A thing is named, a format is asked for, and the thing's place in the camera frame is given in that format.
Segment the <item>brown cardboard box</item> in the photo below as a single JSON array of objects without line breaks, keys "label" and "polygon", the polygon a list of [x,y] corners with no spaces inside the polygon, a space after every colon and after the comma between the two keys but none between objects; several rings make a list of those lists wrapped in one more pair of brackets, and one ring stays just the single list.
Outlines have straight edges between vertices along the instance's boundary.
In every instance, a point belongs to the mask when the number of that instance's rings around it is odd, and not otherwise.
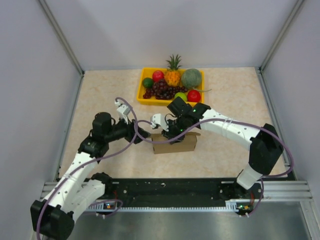
[{"label": "brown cardboard box", "polygon": [[185,134],[182,142],[176,143],[163,143],[155,144],[152,143],[154,154],[169,154],[169,153],[183,153],[183,152],[193,152],[197,145],[197,137],[201,134],[197,132],[188,132]]}]

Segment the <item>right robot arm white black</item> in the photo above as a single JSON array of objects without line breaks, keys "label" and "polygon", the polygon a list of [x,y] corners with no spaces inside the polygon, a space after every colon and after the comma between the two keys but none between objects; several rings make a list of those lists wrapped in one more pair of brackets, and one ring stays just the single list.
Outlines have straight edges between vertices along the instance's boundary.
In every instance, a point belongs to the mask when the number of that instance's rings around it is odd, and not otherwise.
[{"label": "right robot arm white black", "polygon": [[197,103],[194,106],[177,97],[167,107],[174,119],[166,116],[153,116],[152,120],[162,128],[162,136],[179,143],[184,139],[182,132],[195,126],[228,138],[249,151],[249,160],[236,178],[233,192],[239,198],[245,198],[252,186],[263,176],[271,173],[280,156],[283,146],[279,142],[275,128],[266,123],[259,127],[241,123],[222,115],[210,106]]}]

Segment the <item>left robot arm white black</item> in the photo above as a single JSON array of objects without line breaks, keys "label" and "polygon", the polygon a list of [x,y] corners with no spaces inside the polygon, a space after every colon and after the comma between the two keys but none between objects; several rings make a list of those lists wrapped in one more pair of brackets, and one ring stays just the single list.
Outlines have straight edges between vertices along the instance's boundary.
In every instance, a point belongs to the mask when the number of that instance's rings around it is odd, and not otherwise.
[{"label": "left robot arm white black", "polygon": [[111,178],[98,173],[83,186],[88,174],[109,150],[111,142],[125,139],[130,144],[142,140],[135,136],[135,121],[115,121],[107,112],[97,113],[89,135],[80,144],[74,160],[54,189],[30,207],[33,230],[38,238],[66,240],[78,218],[98,198],[109,198],[114,191]]}]

